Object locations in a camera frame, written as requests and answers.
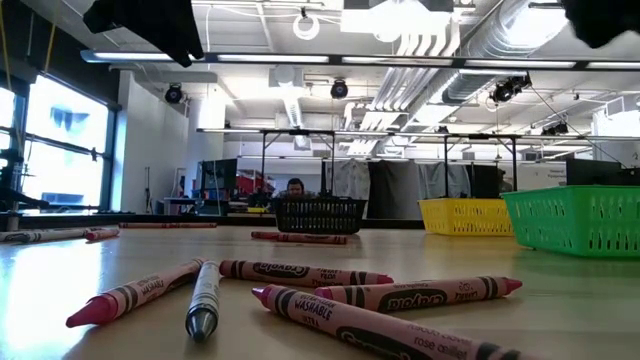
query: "man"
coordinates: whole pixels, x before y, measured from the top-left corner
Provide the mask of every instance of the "man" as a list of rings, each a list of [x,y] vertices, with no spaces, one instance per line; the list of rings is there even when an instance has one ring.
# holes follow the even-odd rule
[[[513,191],[513,185],[511,185],[508,182],[504,181],[504,174],[506,174],[506,172],[504,170],[498,169],[498,186],[499,186],[499,189],[500,189],[500,193],[512,192]]]
[[[304,190],[304,183],[298,178],[293,178],[287,183],[287,190],[276,195],[277,198],[313,198],[315,194]]]

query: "black basket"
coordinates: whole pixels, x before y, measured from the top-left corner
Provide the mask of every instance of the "black basket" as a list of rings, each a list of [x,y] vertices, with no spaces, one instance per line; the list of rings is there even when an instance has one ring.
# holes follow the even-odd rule
[[[303,234],[355,234],[366,204],[350,198],[274,200],[278,230]]]

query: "red crayon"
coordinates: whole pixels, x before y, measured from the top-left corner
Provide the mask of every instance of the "red crayon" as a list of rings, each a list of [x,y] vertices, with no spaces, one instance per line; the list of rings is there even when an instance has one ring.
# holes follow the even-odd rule
[[[443,333],[277,285],[253,289],[267,309],[385,358],[533,360],[517,350]]]
[[[209,229],[218,227],[216,223],[120,223],[121,229]]]
[[[120,235],[120,230],[118,229],[103,229],[103,230],[89,231],[84,237],[89,241],[94,241],[94,240],[108,239],[108,238],[116,237],[118,235]]]
[[[389,284],[393,282],[393,279],[387,275],[366,271],[321,269],[240,260],[223,261],[220,264],[220,274],[240,280],[304,287]]]
[[[408,284],[329,286],[314,294],[377,312],[392,312],[491,300],[511,294],[522,282],[505,277],[420,281]]]
[[[254,239],[274,240],[277,242],[299,242],[309,244],[336,245],[344,245],[347,243],[347,237],[341,235],[304,235],[254,231],[251,233],[251,237]]]
[[[106,324],[165,293],[193,281],[205,259],[195,258],[188,263],[151,274],[95,296],[77,313],[67,319],[67,327],[86,324]]]

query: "green basket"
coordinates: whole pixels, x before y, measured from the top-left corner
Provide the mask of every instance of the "green basket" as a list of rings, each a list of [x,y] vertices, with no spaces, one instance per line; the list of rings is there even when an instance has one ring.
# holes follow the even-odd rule
[[[587,257],[640,257],[640,187],[505,193],[518,244]]]

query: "table surface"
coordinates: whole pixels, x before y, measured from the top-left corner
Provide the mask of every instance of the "table surface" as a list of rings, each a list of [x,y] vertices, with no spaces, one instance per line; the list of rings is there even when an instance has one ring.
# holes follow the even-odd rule
[[[96,293],[195,256],[371,270],[396,282],[500,275],[510,298],[395,313],[425,326],[548,359],[635,359],[640,262],[523,249],[512,238],[449,238],[419,230],[363,230],[347,246],[251,240],[248,227],[126,229],[118,239],[0,245],[0,359],[374,359],[265,310],[258,283],[223,279],[218,329],[203,346],[184,328],[192,286],[102,327],[67,329]]]

